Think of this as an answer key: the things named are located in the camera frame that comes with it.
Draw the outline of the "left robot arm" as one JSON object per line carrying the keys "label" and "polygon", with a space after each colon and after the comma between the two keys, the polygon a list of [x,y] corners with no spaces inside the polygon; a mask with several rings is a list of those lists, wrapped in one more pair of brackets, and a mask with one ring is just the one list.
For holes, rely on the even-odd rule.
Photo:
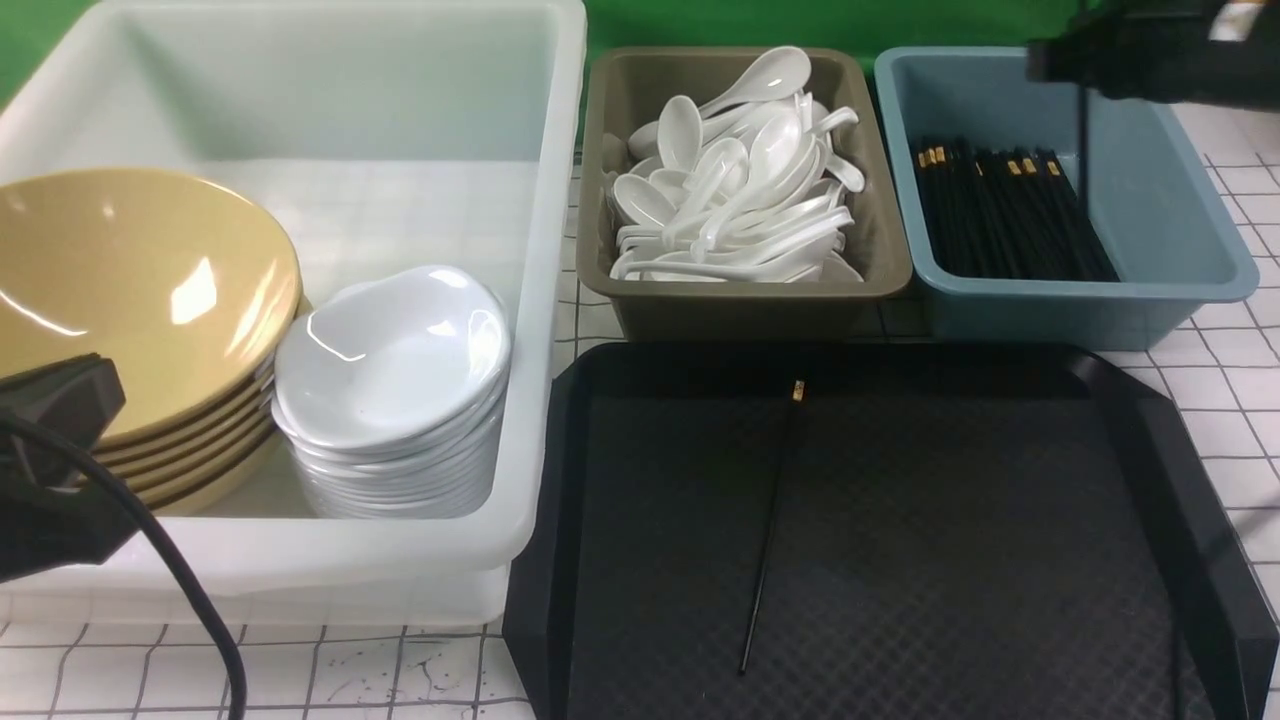
{"label": "left robot arm", "polygon": [[[3,378],[3,411],[91,451],[125,405],[115,364],[97,354]],[[101,565],[137,533],[129,514],[64,457],[3,433],[1,580]]]}

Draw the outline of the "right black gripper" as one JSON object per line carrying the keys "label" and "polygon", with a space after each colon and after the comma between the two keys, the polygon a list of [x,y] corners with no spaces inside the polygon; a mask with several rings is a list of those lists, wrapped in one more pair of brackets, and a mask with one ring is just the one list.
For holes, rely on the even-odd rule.
{"label": "right black gripper", "polygon": [[1027,78],[1108,99],[1275,111],[1276,1],[1101,1],[1027,45]]}

